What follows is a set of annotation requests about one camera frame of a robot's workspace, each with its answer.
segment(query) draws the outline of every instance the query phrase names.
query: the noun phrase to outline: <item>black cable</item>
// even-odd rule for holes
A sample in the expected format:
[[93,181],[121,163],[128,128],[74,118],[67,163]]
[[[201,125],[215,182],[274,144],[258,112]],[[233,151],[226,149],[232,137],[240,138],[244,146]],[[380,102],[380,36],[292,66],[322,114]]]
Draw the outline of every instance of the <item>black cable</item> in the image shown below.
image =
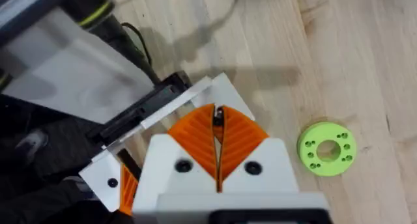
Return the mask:
[[146,47],[146,43],[142,37],[142,34],[130,23],[124,22],[122,23],[122,26],[125,26],[131,29],[139,37],[140,41],[142,42],[143,49],[145,50],[145,55],[148,59],[148,63],[150,66],[152,66],[152,58],[151,58],[151,55],[149,54],[148,48]]

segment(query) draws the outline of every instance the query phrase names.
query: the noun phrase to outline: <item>black screw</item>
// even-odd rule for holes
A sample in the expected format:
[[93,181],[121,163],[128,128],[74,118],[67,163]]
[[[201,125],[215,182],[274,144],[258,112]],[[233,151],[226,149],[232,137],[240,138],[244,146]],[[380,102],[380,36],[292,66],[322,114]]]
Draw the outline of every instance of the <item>black screw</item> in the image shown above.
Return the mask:
[[117,185],[119,184],[119,182],[117,181],[117,179],[116,179],[116,178],[110,178],[110,179],[107,181],[107,184],[109,185],[109,187],[111,187],[111,188],[115,188],[115,187],[117,187]]
[[175,170],[178,173],[187,173],[189,172],[193,167],[193,164],[189,160],[179,160],[175,164]]
[[262,173],[262,166],[256,161],[249,161],[245,164],[245,170],[250,175],[259,175]]

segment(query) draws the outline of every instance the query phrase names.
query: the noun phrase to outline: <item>wooden surface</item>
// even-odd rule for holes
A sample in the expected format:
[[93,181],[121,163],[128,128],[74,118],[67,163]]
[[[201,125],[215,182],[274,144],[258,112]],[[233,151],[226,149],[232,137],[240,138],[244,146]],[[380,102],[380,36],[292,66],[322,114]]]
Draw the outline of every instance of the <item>wooden surface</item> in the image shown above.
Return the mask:
[[[417,223],[417,0],[116,1],[160,77],[229,76],[285,141],[300,189],[327,196],[335,223]],[[296,153],[302,129],[324,119],[359,147],[332,178],[313,176]]]

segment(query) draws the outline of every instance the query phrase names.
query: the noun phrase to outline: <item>green washer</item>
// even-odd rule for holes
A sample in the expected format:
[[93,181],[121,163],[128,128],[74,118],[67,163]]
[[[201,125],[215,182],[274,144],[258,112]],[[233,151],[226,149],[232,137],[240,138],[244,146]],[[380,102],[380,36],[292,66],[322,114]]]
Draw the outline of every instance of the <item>green washer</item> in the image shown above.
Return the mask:
[[[325,141],[334,141],[337,146],[330,156],[320,158],[317,148]],[[301,134],[298,155],[302,163],[316,175],[336,176],[352,165],[356,157],[356,142],[348,129],[333,122],[320,122]]]

